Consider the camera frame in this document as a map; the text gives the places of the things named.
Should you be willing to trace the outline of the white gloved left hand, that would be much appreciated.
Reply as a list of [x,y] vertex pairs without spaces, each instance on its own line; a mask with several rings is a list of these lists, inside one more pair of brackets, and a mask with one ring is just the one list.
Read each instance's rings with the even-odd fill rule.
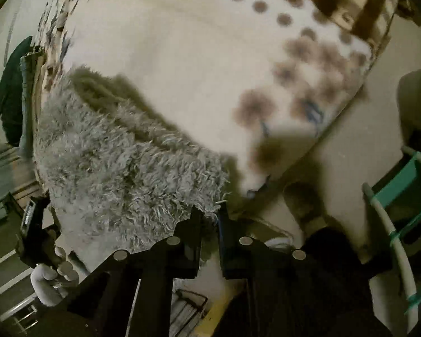
[[63,248],[55,246],[51,260],[54,260],[54,267],[39,263],[30,275],[35,294],[46,307],[57,306],[80,282],[80,276],[67,260]]

